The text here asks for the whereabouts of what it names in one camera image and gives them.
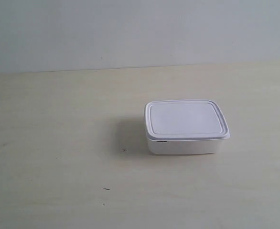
white table surface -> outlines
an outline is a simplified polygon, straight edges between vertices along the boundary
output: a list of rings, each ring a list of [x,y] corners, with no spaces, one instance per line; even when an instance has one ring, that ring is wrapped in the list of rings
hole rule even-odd
[[[144,105],[189,98],[223,150],[150,155]],[[280,229],[280,62],[0,74],[6,228]]]

white plastic container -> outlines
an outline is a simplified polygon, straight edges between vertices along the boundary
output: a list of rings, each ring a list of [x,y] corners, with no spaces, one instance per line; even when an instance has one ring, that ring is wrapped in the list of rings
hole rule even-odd
[[[151,152],[164,155],[210,154],[230,137],[226,120],[211,100],[170,100],[145,106]]]

white wall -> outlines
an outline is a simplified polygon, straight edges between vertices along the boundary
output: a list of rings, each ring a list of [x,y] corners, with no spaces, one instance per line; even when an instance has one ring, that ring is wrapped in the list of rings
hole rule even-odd
[[[0,72],[280,59],[280,0],[0,0]]]

container lid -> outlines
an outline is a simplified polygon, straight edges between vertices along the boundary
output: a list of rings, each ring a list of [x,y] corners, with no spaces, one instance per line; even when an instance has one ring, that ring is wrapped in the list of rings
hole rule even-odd
[[[225,118],[211,100],[170,100],[145,106],[147,136],[156,141],[215,140],[230,137]]]

white lid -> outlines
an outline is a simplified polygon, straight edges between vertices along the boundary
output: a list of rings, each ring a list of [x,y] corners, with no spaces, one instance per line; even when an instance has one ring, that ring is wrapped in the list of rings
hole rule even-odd
[[[151,140],[215,140],[230,137],[220,108],[211,100],[150,102],[145,106],[145,122]]]

